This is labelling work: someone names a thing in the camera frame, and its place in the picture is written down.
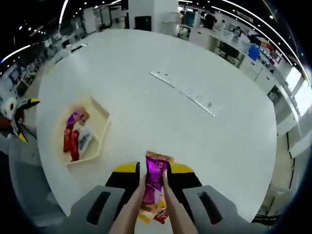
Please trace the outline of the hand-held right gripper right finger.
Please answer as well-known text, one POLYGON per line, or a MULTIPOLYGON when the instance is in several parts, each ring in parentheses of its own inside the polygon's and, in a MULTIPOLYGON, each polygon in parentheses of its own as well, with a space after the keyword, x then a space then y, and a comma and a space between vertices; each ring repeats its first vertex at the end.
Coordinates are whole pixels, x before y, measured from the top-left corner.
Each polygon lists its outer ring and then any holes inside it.
POLYGON ((212 186, 202 185, 189 166, 171 162, 168 182, 196 226, 235 223, 240 219, 236 205, 212 186))

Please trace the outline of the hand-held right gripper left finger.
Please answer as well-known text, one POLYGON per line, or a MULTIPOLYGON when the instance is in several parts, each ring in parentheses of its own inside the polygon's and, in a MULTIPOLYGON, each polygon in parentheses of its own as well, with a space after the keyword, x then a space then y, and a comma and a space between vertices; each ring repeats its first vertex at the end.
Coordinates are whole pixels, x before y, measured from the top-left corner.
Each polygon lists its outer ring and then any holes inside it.
POLYGON ((139 186, 140 163, 117 166, 104 186, 97 185, 71 208, 70 217, 81 225, 111 225, 139 186))

